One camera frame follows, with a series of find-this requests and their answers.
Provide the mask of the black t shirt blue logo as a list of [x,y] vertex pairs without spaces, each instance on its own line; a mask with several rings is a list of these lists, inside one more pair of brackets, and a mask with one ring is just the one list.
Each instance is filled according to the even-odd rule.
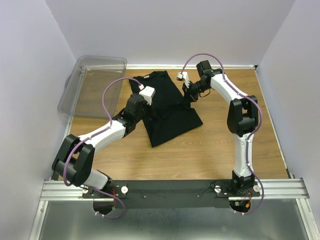
[[153,148],[203,125],[196,110],[184,102],[167,71],[153,71],[134,78],[145,87],[155,89],[151,113],[143,119]]

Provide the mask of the clear plastic bin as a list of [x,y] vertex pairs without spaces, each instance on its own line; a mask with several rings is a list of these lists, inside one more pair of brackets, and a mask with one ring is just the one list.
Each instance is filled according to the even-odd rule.
[[[84,67],[86,72],[80,88],[75,116],[107,119],[106,111],[113,116],[123,82],[114,83],[107,90],[105,97],[102,98],[102,96],[109,84],[125,76],[127,60],[123,57],[83,55],[76,61],[72,72],[79,70],[80,67]],[[61,96],[57,110],[65,114],[69,104],[65,102],[62,105],[63,97],[65,97],[64,93]]]

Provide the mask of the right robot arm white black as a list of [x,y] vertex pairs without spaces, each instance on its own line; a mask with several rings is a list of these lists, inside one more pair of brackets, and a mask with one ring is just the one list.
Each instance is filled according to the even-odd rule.
[[196,68],[198,81],[192,82],[185,71],[179,72],[176,78],[183,82],[184,100],[188,103],[196,102],[206,90],[215,90],[229,104],[226,123],[234,136],[235,165],[228,188],[234,195],[241,196],[255,184],[252,141],[260,126],[258,99],[239,90],[222,68],[213,69],[209,61],[201,61]]

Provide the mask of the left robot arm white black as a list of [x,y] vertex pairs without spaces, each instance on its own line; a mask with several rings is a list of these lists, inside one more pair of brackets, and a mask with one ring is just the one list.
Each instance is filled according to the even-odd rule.
[[112,179],[93,169],[96,153],[135,130],[137,123],[151,111],[155,92],[131,94],[125,108],[104,126],[81,136],[69,134],[52,163],[52,170],[63,178],[66,186],[86,186],[101,198],[112,193]]

